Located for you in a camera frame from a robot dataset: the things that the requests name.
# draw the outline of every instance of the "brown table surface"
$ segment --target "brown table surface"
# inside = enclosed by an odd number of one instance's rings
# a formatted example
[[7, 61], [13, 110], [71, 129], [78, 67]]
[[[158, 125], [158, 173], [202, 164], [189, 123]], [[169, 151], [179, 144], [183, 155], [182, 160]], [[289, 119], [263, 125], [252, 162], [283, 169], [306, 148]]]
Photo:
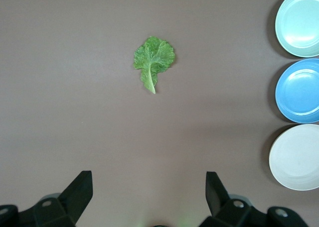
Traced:
[[[294, 125], [279, 76], [299, 58], [276, 40], [283, 0], [0, 0], [0, 204], [19, 210], [92, 170], [79, 227], [196, 227], [206, 171], [262, 212], [319, 223], [319, 189], [272, 176]], [[149, 36], [176, 62], [147, 91], [133, 53]]]

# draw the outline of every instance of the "green leaf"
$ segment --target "green leaf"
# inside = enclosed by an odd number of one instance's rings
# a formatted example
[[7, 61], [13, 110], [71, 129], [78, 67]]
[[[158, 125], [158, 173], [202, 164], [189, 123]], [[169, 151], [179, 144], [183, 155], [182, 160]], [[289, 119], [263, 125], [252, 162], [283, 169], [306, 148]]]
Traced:
[[145, 88], [155, 94], [158, 73], [165, 72], [174, 59], [174, 49], [167, 41], [154, 36], [148, 38], [134, 53], [134, 68], [141, 69]]

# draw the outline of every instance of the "blue plate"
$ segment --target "blue plate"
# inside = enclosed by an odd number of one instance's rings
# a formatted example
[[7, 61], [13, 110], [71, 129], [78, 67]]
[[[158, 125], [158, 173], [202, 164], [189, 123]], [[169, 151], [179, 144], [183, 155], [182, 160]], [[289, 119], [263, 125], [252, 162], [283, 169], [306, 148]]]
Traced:
[[319, 59], [305, 59], [291, 65], [279, 78], [276, 103], [291, 121], [319, 121]]
[[279, 43], [299, 57], [319, 55], [319, 0], [284, 0], [275, 22]]

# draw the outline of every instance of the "white plate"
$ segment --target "white plate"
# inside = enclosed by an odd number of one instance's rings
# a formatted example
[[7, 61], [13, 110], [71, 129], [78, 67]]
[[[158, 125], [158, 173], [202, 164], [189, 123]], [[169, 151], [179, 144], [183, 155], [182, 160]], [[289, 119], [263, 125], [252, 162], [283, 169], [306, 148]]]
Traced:
[[270, 150], [269, 166], [276, 180], [287, 188], [318, 188], [319, 125], [302, 124], [282, 133]]

